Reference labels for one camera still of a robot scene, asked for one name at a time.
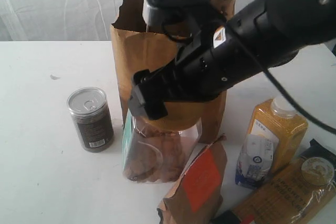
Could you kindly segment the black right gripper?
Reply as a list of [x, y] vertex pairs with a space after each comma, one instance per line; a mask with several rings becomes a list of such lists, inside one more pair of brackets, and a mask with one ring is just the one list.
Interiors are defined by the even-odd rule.
[[161, 119], [168, 115], [166, 102], [210, 101], [261, 72], [243, 41], [213, 6], [181, 11], [193, 40], [167, 65], [132, 76], [128, 108], [134, 116]]

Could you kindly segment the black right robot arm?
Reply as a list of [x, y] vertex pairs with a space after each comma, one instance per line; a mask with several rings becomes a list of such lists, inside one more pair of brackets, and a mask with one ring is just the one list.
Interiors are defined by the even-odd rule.
[[186, 22], [190, 38], [155, 71], [136, 72], [128, 107], [150, 120], [167, 102], [207, 102], [292, 60], [298, 50], [335, 38], [335, 0], [254, 0], [226, 19], [211, 0], [146, 0], [150, 24]]

